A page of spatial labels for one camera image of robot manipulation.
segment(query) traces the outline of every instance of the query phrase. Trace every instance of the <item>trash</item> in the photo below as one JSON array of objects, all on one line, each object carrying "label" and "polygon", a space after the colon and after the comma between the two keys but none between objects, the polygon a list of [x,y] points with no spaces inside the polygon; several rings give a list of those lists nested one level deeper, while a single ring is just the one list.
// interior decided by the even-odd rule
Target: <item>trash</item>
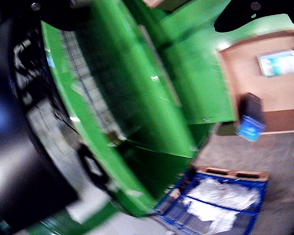
[{"label": "trash", "polygon": [[185,205],[190,204],[187,212],[197,216],[201,221],[212,221],[207,234],[230,231],[237,218],[236,214],[239,213],[207,203],[236,210],[244,210],[253,203],[260,203],[260,193],[256,189],[237,184],[222,184],[209,177],[201,180],[200,184],[187,196],[189,197],[183,200]]}]

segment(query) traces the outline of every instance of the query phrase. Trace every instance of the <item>black object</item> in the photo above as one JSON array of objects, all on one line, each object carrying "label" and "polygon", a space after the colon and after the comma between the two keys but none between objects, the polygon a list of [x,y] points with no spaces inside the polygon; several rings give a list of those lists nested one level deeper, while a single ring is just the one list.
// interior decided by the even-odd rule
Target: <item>black object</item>
[{"label": "black object", "polygon": [[263,112],[261,110],[261,100],[259,97],[247,93],[242,97],[239,106],[240,119],[242,115],[248,116],[261,123],[264,123]]},{"label": "black object", "polygon": [[106,184],[109,181],[109,176],[104,171],[102,166],[98,163],[98,161],[94,158],[92,152],[88,149],[88,147],[85,145],[81,145],[77,153],[86,173],[88,174],[94,185],[96,185],[99,189],[103,191],[108,191]]},{"label": "black object", "polygon": [[214,26],[217,32],[229,32],[257,18],[277,14],[288,14],[294,23],[294,0],[232,0]]},{"label": "black object", "polygon": [[74,30],[74,0],[0,0],[0,24],[12,16],[31,15],[61,30]]},{"label": "black object", "polygon": [[14,19],[0,23],[0,216],[14,230],[45,218],[77,198],[41,143],[13,85]]}]

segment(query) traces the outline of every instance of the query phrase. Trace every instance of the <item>green machine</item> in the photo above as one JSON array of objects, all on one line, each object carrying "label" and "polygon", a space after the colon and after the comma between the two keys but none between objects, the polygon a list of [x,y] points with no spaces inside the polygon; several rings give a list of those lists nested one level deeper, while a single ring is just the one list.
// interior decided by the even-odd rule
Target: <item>green machine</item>
[{"label": "green machine", "polygon": [[102,132],[88,100],[78,91],[61,32],[43,23],[47,58],[74,127],[117,185],[111,193],[115,201],[141,217],[187,168],[197,147],[161,67],[125,5],[94,1],[87,14],[75,34],[91,75],[120,123],[121,139],[112,141]]},{"label": "green machine", "polygon": [[[102,131],[89,100],[78,92],[80,81],[61,32],[42,24],[50,69],[74,127],[116,183],[114,201],[133,216],[152,213],[214,123],[236,120],[218,52],[254,36],[294,29],[286,15],[275,15],[216,32],[214,23],[229,2],[192,0],[166,12],[141,0],[95,0],[83,12],[86,20],[74,33],[122,138]],[[45,234],[57,229],[82,234],[116,211],[108,203],[83,225],[63,211],[49,220],[70,226],[43,227]],[[41,225],[29,231],[40,234]]]}]

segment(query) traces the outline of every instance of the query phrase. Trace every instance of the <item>wire grid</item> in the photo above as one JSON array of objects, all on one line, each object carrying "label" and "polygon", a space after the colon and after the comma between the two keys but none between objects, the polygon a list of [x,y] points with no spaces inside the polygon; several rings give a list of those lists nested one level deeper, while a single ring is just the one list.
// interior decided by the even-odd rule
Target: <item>wire grid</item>
[{"label": "wire grid", "polygon": [[[196,176],[192,179],[191,183],[188,185],[188,187],[184,190],[184,192],[177,198],[176,200],[172,199],[168,195],[172,190],[177,188],[183,179],[181,179],[175,188],[173,188],[167,196],[159,203],[156,211],[158,213],[158,216],[160,219],[168,223],[170,225],[173,225],[177,230],[179,230],[183,234],[187,235],[205,235],[209,234],[209,229],[212,221],[201,221],[197,216],[190,214],[187,212],[189,206],[192,202],[185,205],[183,203],[183,200],[185,198],[190,198],[187,196],[187,193],[195,188],[198,185],[198,181],[207,177],[212,177],[214,179],[218,179],[219,181],[227,181],[228,178],[225,177],[217,177],[217,176],[211,176],[206,175],[202,173],[197,173]],[[266,182],[257,182],[257,181],[246,181],[246,180],[231,180],[230,183],[232,184],[240,184],[249,188],[257,188],[257,190],[260,191],[261,194],[261,201],[258,204],[251,205],[252,210],[249,208],[246,210],[234,210],[231,208],[226,208],[222,206],[218,206],[215,204],[210,204],[212,206],[222,208],[224,210],[229,211],[235,211],[237,214],[235,215],[237,218],[233,223],[233,228],[230,231],[217,233],[219,235],[247,235],[251,231],[254,222],[257,218],[257,214],[260,211],[261,203],[264,199],[264,193],[265,189],[267,187]]]},{"label": "wire grid", "polygon": [[117,138],[125,139],[125,134],[115,121],[91,75],[75,33],[61,31],[60,37],[70,68],[78,81],[74,88],[84,97],[102,132],[114,133]]}]

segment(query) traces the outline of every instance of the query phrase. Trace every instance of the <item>black metal bracket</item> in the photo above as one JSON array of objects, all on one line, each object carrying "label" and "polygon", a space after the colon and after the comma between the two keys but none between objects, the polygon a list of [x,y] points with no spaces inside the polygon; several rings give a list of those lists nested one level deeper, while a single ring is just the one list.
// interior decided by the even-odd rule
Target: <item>black metal bracket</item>
[{"label": "black metal bracket", "polygon": [[214,27],[217,32],[229,32],[260,17],[278,14],[287,14],[294,24],[294,0],[232,0]]}]

